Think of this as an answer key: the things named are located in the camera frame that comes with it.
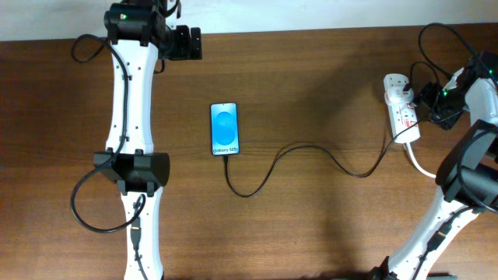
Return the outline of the blue Samsung Galaxy smartphone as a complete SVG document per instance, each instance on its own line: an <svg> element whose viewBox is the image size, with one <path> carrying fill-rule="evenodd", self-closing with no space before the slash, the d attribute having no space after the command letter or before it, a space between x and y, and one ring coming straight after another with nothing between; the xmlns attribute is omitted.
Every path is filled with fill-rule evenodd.
<svg viewBox="0 0 498 280"><path fill-rule="evenodd" d="M214 103L210 106L212 154L229 156L240 152L237 104Z"/></svg>

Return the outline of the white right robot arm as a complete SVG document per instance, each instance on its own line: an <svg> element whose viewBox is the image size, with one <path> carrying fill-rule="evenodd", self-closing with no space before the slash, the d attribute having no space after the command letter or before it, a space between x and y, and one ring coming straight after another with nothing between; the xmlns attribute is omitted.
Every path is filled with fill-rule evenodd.
<svg viewBox="0 0 498 280"><path fill-rule="evenodd" d="M446 86L427 84L414 94L409 78L390 74L384 94L396 141L404 145L419 137L414 117L417 106L426 107L431 123L452 128L464 112L471 127L441 163L436 194L430 209L408 241L369 279L427 279L440 255L457 234L485 211L497 210L497 171L482 163L497 157L497 56L483 51L468 59Z"/></svg>

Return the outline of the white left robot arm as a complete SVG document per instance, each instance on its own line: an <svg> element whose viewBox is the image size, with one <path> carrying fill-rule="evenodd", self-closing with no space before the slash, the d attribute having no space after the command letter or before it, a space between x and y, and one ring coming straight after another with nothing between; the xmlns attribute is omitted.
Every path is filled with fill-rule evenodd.
<svg viewBox="0 0 498 280"><path fill-rule="evenodd" d="M117 185L124 206L126 279L162 279L159 212L170 175L170 157L155 152L151 129L156 64L202 58L201 30L178 26L181 2L122 1L104 14L114 51L112 120L105 150L94 164Z"/></svg>

